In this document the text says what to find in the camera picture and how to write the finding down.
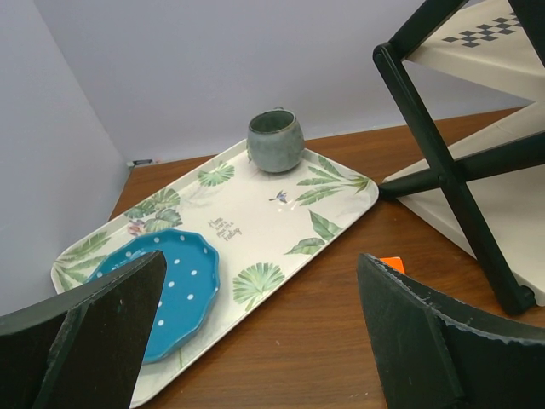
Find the wall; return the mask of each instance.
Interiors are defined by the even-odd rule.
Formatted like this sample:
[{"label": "wall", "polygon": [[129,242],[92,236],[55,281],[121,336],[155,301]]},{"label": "wall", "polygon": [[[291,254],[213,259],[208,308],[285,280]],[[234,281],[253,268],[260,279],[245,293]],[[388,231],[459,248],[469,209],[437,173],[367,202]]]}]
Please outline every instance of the wall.
[{"label": "wall", "polygon": [[0,4],[0,315],[54,295],[53,260],[127,176],[32,0]]},{"label": "wall", "polygon": [[[35,0],[118,150],[189,158],[277,105],[307,137],[401,124],[371,60],[422,0]],[[436,118],[523,101],[410,67]]]}]

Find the checkered pattern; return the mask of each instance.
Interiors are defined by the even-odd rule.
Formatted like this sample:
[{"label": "checkered pattern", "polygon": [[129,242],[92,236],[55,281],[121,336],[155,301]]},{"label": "checkered pattern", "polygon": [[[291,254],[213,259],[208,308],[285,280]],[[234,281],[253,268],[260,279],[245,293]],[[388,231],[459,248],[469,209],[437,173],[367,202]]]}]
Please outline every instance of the checkered pattern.
[{"label": "checkered pattern", "polygon": [[443,41],[447,43],[461,42],[460,45],[464,47],[478,47],[484,41],[494,41],[500,36],[499,34],[508,36],[513,34],[518,27],[522,27],[519,18],[515,13],[509,13],[507,18],[499,17],[492,21],[490,24],[481,24],[475,28],[475,31],[466,30],[461,32],[456,37],[443,38]]}]

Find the mug rim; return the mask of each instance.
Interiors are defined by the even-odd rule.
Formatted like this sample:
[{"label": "mug rim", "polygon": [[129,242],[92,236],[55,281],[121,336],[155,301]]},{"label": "mug rim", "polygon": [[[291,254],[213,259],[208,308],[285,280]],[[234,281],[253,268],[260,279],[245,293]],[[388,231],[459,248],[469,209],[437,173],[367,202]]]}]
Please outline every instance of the mug rim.
[{"label": "mug rim", "polygon": [[[263,116],[263,115],[266,115],[270,112],[278,112],[278,111],[282,111],[282,112],[287,112],[291,115],[292,119],[291,119],[291,122],[290,124],[288,124],[287,126],[283,127],[281,130],[271,130],[271,131],[268,131],[268,132],[263,132],[261,130],[255,130],[254,128],[252,128],[252,122],[254,122],[256,119],[258,119],[259,117]],[[291,128],[292,126],[295,125],[295,123],[297,122],[297,117],[295,116],[295,114],[288,110],[288,109],[270,109],[268,111],[265,111],[265,112],[262,112],[258,115],[255,115],[251,120],[250,120],[250,123],[248,124],[248,129],[251,130],[252,132],[256,133],[256,134],[260,134],[260,135],[271,135],[271,134],[277,134],[278,132],[284,132],[285,130]]]}]

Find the blue plate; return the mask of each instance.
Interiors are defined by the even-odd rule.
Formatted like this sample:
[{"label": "blue plate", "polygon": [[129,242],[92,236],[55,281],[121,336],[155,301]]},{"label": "blue plate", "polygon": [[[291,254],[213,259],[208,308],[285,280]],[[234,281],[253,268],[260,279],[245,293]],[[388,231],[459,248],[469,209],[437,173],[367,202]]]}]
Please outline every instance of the blue plate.
[{"label": "blue plate", "polygon": [[164,253],[167,274],[144,354],[145,364],[165,358],[189,341],[203,324],[220,289],[218,252],[200,234],[173,228],[133,239],[110,254],[88,281],[155,250]]}]

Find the serving tray with leaf print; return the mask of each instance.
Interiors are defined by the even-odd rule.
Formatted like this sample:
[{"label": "serving tray with leaf print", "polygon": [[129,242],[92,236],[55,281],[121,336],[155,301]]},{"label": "serving tray with leaf print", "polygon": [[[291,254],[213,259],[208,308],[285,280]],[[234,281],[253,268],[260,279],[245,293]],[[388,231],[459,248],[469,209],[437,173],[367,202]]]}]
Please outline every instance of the serving tray with leaf print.
[{"label": "serving tray with leaf print", "polygon": [[246,143],[174,181],[57,258],[57,292],[81,285],[134,237],[167,228],[201,234],[220,254],[221,288],[200,331],[176,353],[141,368],[131,407],[155,396],[273,294],[377,200],[366,176],[306,150],[301,163],[267,174]]}]

